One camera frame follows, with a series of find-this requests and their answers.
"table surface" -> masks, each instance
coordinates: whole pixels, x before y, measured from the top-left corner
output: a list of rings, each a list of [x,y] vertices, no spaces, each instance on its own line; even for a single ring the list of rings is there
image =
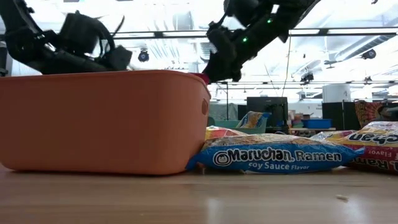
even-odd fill
[[[398,217],[398,176],[349,169],[169,177],[0,169],[1,224],[396,224]]]

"camera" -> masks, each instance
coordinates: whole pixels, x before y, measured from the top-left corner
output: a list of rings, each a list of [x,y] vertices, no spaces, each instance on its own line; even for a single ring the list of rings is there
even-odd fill
[[[147,61],[149,61],[148,50],[146,50],[146,49],[141,49],[141,53],[138,55],[138,61],[140,61],[140,62],[147,62]]]
[[[300,82],[304,83],[310,83],[310,81],[313,81],[313,73],[312,72],[307,72],[306,74],[301,76]]]
[[[362,54],[362,59],[374,59],[376,57],[376,51],[371,49],[368,50],[367,52]]]

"computer monitor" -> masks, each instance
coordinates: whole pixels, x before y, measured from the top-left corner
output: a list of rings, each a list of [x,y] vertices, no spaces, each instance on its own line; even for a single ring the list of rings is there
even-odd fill
[[[242,120],[247,113],[248,113],[247,105],[238,105],[238,120]]]
[[[277,127],[287,120],[287,97],[248,97],[248,111],[268,112],[267,127]]]

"instant noodle package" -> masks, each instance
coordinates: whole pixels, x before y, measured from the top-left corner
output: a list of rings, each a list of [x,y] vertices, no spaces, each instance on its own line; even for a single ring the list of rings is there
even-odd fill
[[[354,150],[363,147],[364,154],[345,166],[398,173],[398,122],[372,122],[362,130],[345,137],[339,138],[338,135],[338,133],[323,133],[313,138],[323,138]]]
[[[363,154],[363,150],[329,141],[280,134],[253,134],[209,139],[187,166],[197,163],[245,173],[294,174],[330,170]]]
[[[236,131],[228,128],[219,128],[216,126],[210,126],[206,128],[205,139],[222,138],[226,136],[244,136],[247,135],[241,131]]]
[[[267,122],[269,113],[249,111],[239,122],[237,128],[259,128],[263,122]]]

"blue ramen package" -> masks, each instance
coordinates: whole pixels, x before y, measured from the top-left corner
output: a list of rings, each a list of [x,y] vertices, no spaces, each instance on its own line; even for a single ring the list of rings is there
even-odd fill
[[[332,142],[280,134],[209,139],[188,163],[245,173],[294,174],[330,170],[364,153]]]

